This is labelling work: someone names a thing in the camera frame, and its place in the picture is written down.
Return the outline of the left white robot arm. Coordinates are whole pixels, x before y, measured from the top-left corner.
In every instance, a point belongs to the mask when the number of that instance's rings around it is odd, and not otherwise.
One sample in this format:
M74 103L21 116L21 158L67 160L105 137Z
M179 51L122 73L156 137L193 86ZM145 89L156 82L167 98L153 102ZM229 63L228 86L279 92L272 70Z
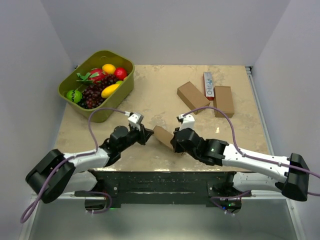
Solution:
M53 149L27 174L25 181L43 203L51 203L67 191L73 175L87 173L93 168L109 167L135 143L145 145L154 131L145 128L143 124L139 127L117 126L110 137L94 150L62 153Z

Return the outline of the brown cardboard box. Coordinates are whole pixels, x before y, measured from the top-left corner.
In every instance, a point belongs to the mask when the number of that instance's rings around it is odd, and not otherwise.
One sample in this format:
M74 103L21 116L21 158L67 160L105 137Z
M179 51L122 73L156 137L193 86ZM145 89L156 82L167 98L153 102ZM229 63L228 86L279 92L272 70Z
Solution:
M153 128L153 136L164 146L166 146L167 149L169 149L171 152L173 152L175 155L183 156L184 152L174 152L174 148L171 144L171 140L174 138L174 135L172 132L167 131L161 126L156 125Z

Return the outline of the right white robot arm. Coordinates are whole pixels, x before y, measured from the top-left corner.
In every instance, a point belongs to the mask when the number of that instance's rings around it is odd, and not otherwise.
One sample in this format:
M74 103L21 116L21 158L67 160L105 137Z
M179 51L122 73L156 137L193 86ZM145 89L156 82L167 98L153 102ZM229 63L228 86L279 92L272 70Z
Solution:
M188 153L205 165L236 167L263 175L263 178L255 177L257 181L248 186L250 190L270 183L269 191L280 191L299 202L308 199L309 168L300 154L285 157L238 150L223 140L203 139L191 128L176 128L170 143L175 153Z

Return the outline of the green plastic basket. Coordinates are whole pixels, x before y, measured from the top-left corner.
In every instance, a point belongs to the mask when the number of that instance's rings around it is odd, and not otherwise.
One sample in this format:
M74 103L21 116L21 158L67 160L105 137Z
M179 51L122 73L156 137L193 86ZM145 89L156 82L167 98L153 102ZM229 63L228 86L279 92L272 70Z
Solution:
M101 50L80 64L58 87L59 95L82 116L102 108L117 108L134 89L134 64Z

